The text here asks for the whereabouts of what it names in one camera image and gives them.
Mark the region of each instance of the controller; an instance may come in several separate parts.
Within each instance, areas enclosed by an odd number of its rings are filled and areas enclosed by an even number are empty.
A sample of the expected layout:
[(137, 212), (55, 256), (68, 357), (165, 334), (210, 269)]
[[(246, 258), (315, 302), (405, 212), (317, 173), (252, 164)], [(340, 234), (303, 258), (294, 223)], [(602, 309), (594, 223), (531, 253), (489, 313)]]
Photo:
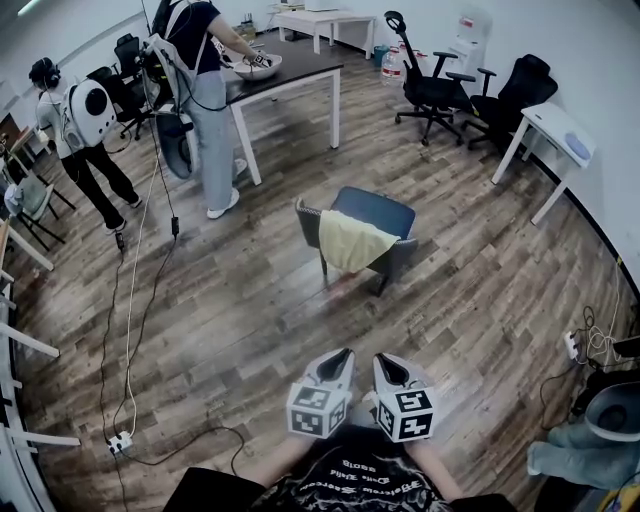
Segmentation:
[(436, 396), (424, 370), (391, 354), (373, 358), (376, 422), (394, 443), (431, 437)]
[(314, 359), (287, 399), (289, 432), (328, 438), (344, 422), (351, 402), (355, 354), (338, 349)]

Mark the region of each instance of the black tabletop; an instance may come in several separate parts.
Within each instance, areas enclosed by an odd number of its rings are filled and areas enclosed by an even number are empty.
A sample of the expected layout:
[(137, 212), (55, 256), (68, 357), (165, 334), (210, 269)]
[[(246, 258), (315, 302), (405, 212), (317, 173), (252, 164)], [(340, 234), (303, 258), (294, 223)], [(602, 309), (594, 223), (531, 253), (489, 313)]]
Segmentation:
[(247, 82), (233, 71), (224, 70), (228, 104), (268, 91), (279, 85), (343, 67), (340, 62), (329, 57), (316, 55), (309, 47), (304, 48), (296, 43), (283, 43), (273, 38), (265, 38), (260, 42), (264, 42), (265, 46), (259, 50), (282, 56), (280, 69), (271, 78), (258, 82)]

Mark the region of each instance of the light blue jeans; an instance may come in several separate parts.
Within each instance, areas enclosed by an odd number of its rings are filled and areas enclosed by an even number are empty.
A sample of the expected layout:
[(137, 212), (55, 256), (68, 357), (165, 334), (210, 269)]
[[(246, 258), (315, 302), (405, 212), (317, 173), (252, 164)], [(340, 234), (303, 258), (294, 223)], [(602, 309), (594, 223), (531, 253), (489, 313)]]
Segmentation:
[(545, 475), (617, 490), (638, 471), (640, 443), (603, 439), (585, 423), (556, 427), (547, 441), (533, 442), (527, 453), (529, 468)]

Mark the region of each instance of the table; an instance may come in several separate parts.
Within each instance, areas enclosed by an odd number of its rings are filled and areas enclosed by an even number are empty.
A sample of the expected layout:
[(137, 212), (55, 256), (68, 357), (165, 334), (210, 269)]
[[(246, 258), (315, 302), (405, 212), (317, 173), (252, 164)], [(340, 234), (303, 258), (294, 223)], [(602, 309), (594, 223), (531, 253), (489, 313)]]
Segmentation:
[(280, 30), (280, 41), (285, 40), (284, 29), (295, 30), (313, 36), (313, 51), (320, 55), (320, 30), (329, 27), (329, 45), (333, 46), (334, 39), (338, 37), (340, 23), (354, 23), (366, 21), (367, 41), (365, 43), (365, 58), (368, 60), (373, 53), (373, 34), (375, 29), (375, 16), (358, 16), (350, 11), (287, 11), (276, 14), (276, 23)]
[(242, 114), (243, 106), (263, 98), (273, 98), (288, 89), (330, 78), (329, 145), (332, 148), (337, 148), (340, 145), (340, 69), (343, 65), (326, 57), (310, 55), (295, 44), (266, 41), (263, 50), (282, 56), (280, 69), (268, 80), (247, 82), (231, 70), (225, 70), (224, 73), (227, 82), (227, 104), (231, 107), (242, 149), (255, 185), (262, 183), (262, 178), (253, 154), (247, 124)]
[[(547, 199), (547, 202), (544, 203), (538, 213), (536, 213), (533, 219), (531, 219), (531, 222), (537, 226), (542, 217), (544, 217), (544, 215), (551, 209), (564, 190), (576, 178), (577, 171), (579, 169), (586, 169), (589, 167), (591, 159), (593, 158), (593, 153), (596, 150), (596, 144), (589, 134), (585, 132), (573, 119), (571, 119), (564, 110), (553, 103), (542, 103), (540, 105), (534, 105), (533, 107), (527, 107), (522, 109), (522, 115), (524, 116), (522, 118), (522, 122), (520, 123), (520, 126), (518, 127), (518, 130), (513, 137), (513, 141), (511, 141), (509, 149), (507, 149), (502, 162), (500, 162), (498, 170), (493, 175), (493, 178), (491, 178), (491, 182), (494, 185), (498, 184), (502, 175), (507, 170), (507, 166), (509, 165), (509, 162), (511, 162), (511, 158), (513, 158), (520, 142), (522, 142), (522, 138), (529, 126), (535, 128), (536, 133), (533, 135), (529, 146), (522, 157), (523, 160), (526, 161), (529, 158), (529, 155), (533, 151), (541, 135), (544, 136), (555, 148), (560, 149), (566, 158), (561, 162), (561, 169), (556, 169), (556, 173), (561, 175), (562, 172), (558, 171), (564, 171), (565, 169), (566, 173), (564, 174), (560, 184), (554, 190), (553, 194), (551, 194), (551, 197)], [(575, 133), (578, 139), (580, 139), (587, 148), (591, 155), (588, 159), (585, 160), (581, 158), (569, 147), (565, 141), (565, 135), (570, 132)], [(573, 169), (567, 168), (568, 164), (571, 162), (575, 164)]]

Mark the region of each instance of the power strip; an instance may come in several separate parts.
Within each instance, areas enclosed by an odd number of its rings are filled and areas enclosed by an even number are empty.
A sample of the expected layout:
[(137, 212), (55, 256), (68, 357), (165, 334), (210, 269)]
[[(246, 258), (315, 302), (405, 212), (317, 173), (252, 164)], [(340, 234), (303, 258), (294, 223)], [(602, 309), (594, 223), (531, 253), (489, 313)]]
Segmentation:
[(129, 434), (129, 432), (127, 432), (126, 430), (123, 430), (117, 436), (112, 437), (109, 442), (107, 442), (109, 451), (114, 455), (126, 450), (131, 445), (133, 445), (133, 440), (131, 439), (131, 434)]
[(569, 356), (569, 359), (571, 359), (572, 361), (577, 361), (578, 347), (574, 339), (575, 339), (575, 334), (573, 334), (572, 332), (568, 332), (564, 335), (564, 344), (567, 349), (567, 355)]

